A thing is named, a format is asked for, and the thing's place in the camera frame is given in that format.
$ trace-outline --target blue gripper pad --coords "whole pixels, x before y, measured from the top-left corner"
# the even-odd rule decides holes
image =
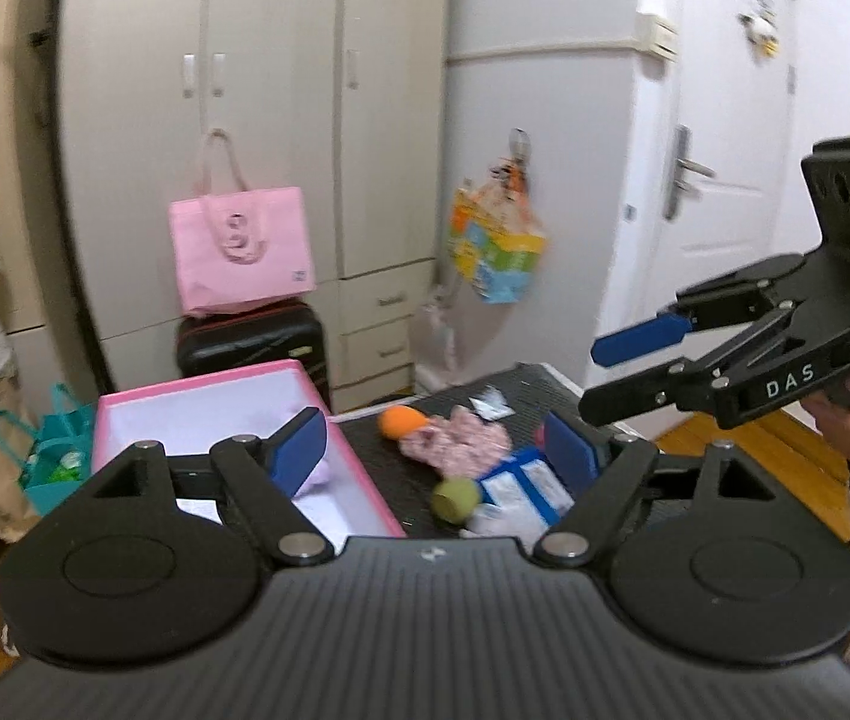
[[[612,367],[644,355],[676,346],[692,332],[692,322],[678,314],[659,314],[648,322],[618,330],[598,338],[591,345],[591,360],[601,367]]]
[[[271,481],[289,498],[295,496],[314,466],[325,457],[328,426],[321,410],[300,410],[274,435],[265,440],[265,467]]]
[[[601,474],[599,450],[554,412],[545,416],[545,457],[574,498],[594,485]]]

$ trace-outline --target orange ball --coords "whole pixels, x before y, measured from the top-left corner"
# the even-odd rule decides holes
[[[402,436],[407,436],[418,428],[428,424],[426,415],[420,410],[409,406],[392,406],[385,409],[378,417],[378,429],[387,439],[397,442]]]

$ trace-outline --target pink-rimmed storage box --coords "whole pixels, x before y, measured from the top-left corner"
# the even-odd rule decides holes
[[[300,362],[282,360],[102,396],[92,471],[138,440],[159,440],[167,455],[203,454],[222,439],[267,437],[306,406],[328,412]],[[327,485],[295,501],[341,549],[348,536],[404,536],[335,423],[328,422]]]

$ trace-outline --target black suitcase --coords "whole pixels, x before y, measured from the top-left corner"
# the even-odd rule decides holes
[[[178,325],[178,370],[199,376],[256,362],[297,360],[331,408],[325,331],[316,313],[297,298],[247,314],[193,319]]]

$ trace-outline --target cabinet handle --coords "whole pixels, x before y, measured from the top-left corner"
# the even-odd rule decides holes
[[[397,306],[399,303],[404,303],[408,299],[409,296],[406,293],[398,293],[397,295],[391,295],[391,298],[378,298],[378,305],[382,308],[388,308],[388,306]]]
[[[359,88],[359,52],[354,49],[345,52],[345,76],[349,89]]]
[[[223,53],[212,54],[212,96],[225,96],[225,55]]]
[[[395,346],[393,349],[379,350],[378,356],[385,360],[386,357],[394,357],[396,354],[401,354],[402,352],[404,352],[404,343],[402,346]]]
[[[187,53],[182,57],[182,97],[188,100],[194,97],[194,55]]]

